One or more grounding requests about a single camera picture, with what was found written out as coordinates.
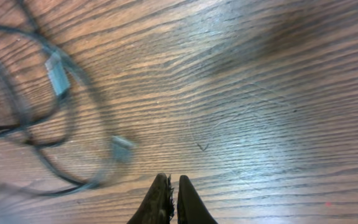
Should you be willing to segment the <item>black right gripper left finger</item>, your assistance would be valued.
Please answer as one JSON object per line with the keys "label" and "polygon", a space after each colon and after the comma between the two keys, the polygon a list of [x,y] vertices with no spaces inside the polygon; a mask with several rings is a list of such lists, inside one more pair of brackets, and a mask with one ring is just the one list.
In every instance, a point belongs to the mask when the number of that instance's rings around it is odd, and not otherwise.
{"label": "black right gripper left finger", "polygon": [[174,216],[171,177],[156,175],[141,205],[127,224],[169,224]]}

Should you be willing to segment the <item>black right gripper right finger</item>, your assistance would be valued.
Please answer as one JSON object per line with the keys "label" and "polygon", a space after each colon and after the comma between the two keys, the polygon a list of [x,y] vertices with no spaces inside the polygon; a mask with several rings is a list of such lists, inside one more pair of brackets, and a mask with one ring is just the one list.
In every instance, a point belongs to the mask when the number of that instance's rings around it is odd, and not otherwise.
{"label": "black right gripper right finger", "polygon": [[181,175],[177,202],[178,224],[218,224],[187,175]]}

